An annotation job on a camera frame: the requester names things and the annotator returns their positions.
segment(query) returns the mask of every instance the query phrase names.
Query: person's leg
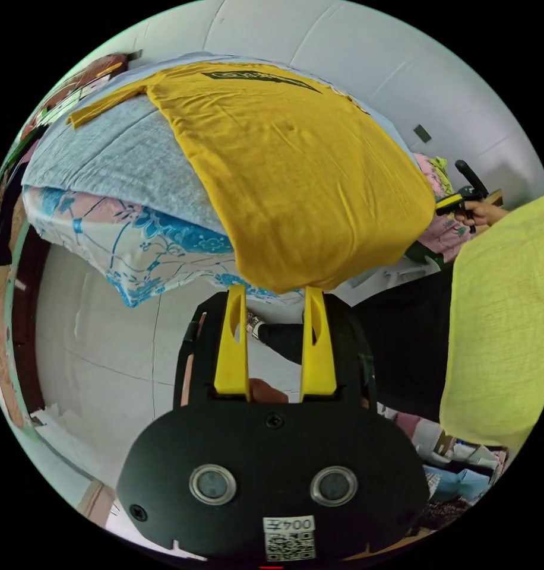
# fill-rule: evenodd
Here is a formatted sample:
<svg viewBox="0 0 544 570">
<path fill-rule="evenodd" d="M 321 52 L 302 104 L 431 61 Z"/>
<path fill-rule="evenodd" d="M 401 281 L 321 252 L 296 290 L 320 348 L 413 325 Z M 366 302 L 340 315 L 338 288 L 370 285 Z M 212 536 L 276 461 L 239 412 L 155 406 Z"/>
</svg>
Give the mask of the person's leg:
<svg viewBox="0 0 544 570">
<path fill-rule="evenodd" d="M 258 315 L 246 310 L 246 330 L 268 348 L 295 364 L 302 364 L 303 325 L 268 324 Z"/>
<path fill-rule="evenodd" d="M 353 307 L 373 354 L 381 404 L 438 422 L 446 378 L 452 267 Z"/>
</svg>

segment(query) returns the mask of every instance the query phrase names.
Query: floral bedsheet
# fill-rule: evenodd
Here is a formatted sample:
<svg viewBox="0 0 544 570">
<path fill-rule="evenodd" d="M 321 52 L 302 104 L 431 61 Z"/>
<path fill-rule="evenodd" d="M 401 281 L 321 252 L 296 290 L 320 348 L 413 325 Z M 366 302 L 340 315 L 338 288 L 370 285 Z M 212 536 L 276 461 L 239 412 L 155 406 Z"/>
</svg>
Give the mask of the floral bedsheet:
<svg viewBox="0 0 544 570">
<path fill-rule="evenodd" d="M 236 270 L 228 237 L 151 208 L 55 188 L 23 188 L 29 222 L 41 238 L 84 258 L 136 307 L 205 276 L 216 287 L 244 284 L 246 296 L 291 305 L 303 291 L 276 295 L 252 287 Z"/>
</svg>

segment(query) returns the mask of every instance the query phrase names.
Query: yellow-green cloth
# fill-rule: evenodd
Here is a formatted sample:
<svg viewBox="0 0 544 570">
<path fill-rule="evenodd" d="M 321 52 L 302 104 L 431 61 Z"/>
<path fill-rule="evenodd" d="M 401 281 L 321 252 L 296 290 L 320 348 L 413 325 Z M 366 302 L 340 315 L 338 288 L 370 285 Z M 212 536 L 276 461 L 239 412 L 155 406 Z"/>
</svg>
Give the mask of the yellow-green cloth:
<svg viewBox="0 0 544 570">
<path fill-rule="evenodd" d="M 446 167 L 448 166 L 448 160 L 440 158 L 437 156 L 434 159 L 429 159 L 431 165 L 433 165 L 434 169 L 437 172 L 438 177 L 440 178 L 440 183 L 444 188 L 444 192 L 448 196 L 452 196 L 454 194 L 454 188 L 452 184 L 450 184 L 450 180 L 448 180 L 448 174 L 446 172 Z"/>
<path fill-rule="evenodd" d="M 121 87 L 69 120 L 78 128 L 139 94 L 171 125 L 253 286 L 333 289 L 397 262 L 434 216 L 412 158 L 328 85 L 273 65 L 202 62 Z"/>
<path fill-rule="evenodd" d="M 449 344 L 442 427 L 519 449 L 544 406 L 544 197 L 463 245 Z"/>
</svg>

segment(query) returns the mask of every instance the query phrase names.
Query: pink cloth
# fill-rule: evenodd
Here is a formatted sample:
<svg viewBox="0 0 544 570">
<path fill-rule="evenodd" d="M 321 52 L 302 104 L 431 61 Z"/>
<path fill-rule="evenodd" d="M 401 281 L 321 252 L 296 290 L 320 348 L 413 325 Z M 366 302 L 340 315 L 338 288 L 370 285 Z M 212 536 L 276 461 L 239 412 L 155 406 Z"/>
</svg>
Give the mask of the pink cloth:
<svg viewBox="0 0 544 570">
<path fill-rule="evenodd" d="M 395 418 L 395 424 L 407 434 L 409 439 L 413 439 L 416 427 L 421 420 L 422 418 L 419 416 L 411 416 L 411 414 L 399 412 Z"/>
<path fill-rule="evenodd" d="M 420 169 L 431 183 L 436 198 L 444 198 L 447 194 L 430 159 L 420 153 L 414 153 L 414 156 Z M 459 221 L 452 220 L 448 216 L 435 216 L 418 241 L 432 252 L 442 254 L 444 262 L 448 263 L 458 255 L 462 245 L 472 237 L 470 229 Z"/>
</svg>

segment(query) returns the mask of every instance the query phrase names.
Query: screw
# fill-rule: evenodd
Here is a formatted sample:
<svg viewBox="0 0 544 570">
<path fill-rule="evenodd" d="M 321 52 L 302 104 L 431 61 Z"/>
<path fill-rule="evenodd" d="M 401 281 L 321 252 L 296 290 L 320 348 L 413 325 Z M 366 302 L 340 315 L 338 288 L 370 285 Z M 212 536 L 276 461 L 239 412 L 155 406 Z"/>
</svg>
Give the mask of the screw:
<svg viewBox="0 0 544 570">
<path fill-rule="evenodd" d="M 129 514 L 135 518 L 136 521 L 145 522 L 147 521 L 146 510 L 139 505 L 131 505 L 129 508 Z"/>
<path fill-rule="evenodd" d="M 284 420 L 278 414 L 270 414 L 264 420 L 264 424 L 270 429 L 278 429 L 284 425 Z"/>
</svg>

